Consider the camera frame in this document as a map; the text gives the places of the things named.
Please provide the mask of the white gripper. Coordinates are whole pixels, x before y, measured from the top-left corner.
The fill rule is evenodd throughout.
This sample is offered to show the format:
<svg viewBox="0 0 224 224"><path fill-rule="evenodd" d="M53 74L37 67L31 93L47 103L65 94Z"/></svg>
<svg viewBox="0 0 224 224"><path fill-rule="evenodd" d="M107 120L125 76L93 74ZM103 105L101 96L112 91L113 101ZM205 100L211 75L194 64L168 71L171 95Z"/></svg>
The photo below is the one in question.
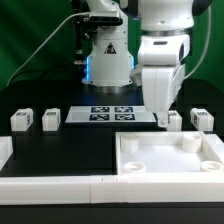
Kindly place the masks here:
<svg viewBox="0 0 224 224"><path fill-rule="evenodd" d="M145 107L156 113L159 127L168 126L168 113L185 75L183 60L190 52L190 37L143 36L138 51L142 66L142 92Z"/></svg>

